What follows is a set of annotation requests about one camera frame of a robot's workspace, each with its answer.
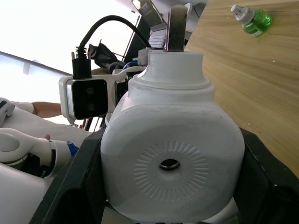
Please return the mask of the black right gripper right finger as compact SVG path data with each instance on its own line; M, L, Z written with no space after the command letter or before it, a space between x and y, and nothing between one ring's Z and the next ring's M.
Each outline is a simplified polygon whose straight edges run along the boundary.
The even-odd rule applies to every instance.
M245 151L234 200L241 224L297 224L299 180L253 133L241 130Z

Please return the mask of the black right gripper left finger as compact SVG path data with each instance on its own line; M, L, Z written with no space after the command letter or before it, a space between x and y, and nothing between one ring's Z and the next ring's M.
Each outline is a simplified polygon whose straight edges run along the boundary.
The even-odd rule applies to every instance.
M100 224L107 200L100 144L104 131L89 135L57 173L30 220L32 224Z

